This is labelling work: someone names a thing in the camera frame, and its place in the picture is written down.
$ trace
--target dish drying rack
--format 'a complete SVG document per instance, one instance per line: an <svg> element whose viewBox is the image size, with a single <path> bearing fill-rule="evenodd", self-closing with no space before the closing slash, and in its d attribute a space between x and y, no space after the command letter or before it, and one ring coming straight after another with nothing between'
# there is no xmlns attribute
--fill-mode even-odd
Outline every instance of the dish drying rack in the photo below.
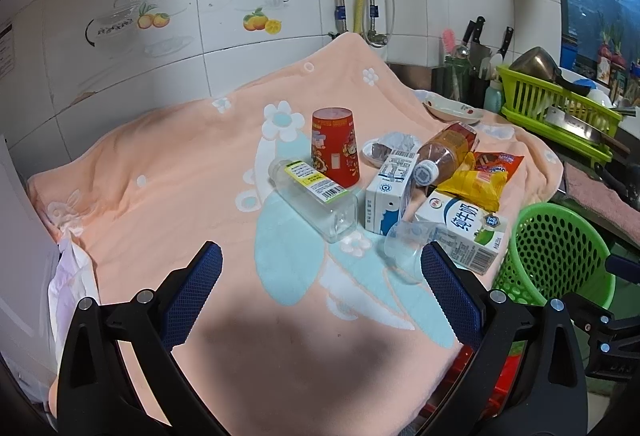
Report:
<svg viewBox="0 0 640 436"><path fill-rule="evenodd" d="M502 77L505 103L502 114L513 124L564 145L595 163L605 164L613 158L609 147L593 145L559 127L545 122L546 110L555 106L608 134L614 136L622 116L600 104L572 93L551 82L529 77L506 66L498 67Z"/></svg>

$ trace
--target brown plastic bottle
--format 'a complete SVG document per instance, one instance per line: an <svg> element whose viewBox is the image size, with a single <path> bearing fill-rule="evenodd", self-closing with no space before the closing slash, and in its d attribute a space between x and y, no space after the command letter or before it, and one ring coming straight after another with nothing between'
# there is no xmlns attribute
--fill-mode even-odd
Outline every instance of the brown plastic bottle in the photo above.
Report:
<svg viewBox="0 0 640 436"><path fill-rule="evenodd" d="M476 143L476 130L461 122L441 130L418 150L414 180L418 187L439 185L453 176Z"/></svg>

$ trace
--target white milk carton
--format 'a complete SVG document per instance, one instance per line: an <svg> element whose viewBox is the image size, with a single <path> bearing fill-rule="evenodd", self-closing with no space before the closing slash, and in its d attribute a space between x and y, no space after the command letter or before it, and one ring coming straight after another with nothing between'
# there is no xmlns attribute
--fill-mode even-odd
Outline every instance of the white milk carton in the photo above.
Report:
<svg viewBox="0 0 640 436"><path fill-rule="evenodd" d="M402 219L413 187L416 152L394 149L367 187L365 228L386 236Z"/></svg>
<svg viewBox="0 0 640 436"><path fill-rule="evenodd" d="M437 229L435 241L453 262L480 275L494 262L507 227L502 217L438 191L430 194L415 217L444 224L446 228Z"/></svg>

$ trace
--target green trash bin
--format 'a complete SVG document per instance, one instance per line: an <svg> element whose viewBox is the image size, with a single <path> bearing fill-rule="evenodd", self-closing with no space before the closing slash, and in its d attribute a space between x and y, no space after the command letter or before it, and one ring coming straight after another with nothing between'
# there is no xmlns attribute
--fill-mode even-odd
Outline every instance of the green trash bin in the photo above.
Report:
<svg viewBox="0 0 640 436"><path fill-rule="evenodd" d="M538 203L520 212L494 281L513 301L543 306L569 292L608 308L615 276L604 269L609 249L597 231L569 209Z"/></svg>

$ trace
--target metal screw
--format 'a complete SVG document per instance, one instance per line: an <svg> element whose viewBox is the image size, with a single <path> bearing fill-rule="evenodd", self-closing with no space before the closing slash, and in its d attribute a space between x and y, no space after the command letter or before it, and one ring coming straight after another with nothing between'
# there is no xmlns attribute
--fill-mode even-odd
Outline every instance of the metal screw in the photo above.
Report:
<svg viewBox="0 0 640 436"><path fill-rule="evenodd" d="M78 307L82 311L87 311L91 307L91 304L93 303L94 301L91 299L91 297L84 297L83 299L80 299L80 302L78 303Z"/></svg>
<svg viewBox="0 0 640 436"><path fill-rule="evenodd" d="M151 302L151 299L153 299L154 297L154 293L151 290L143 290L138 292L138 295L136 295L136 301L138 301L140 304L146 304L148 302Z"/></svg>
<svg viewBox="0 0 640 436"><path fill-rule="evenodd" d="M489 298L498 304L502 304L507 300L507 296L502 290L491 290L491 292L489 293Z"/></svg>
<svg viewBox="0 0 640 436"><path fill-rule="evenodd" d="M551 304L551 307L556 310L556 311L562 311L564 310L564 304L562 303L562 301L560 299L551 299L551 301L549 301Z"/></svg>

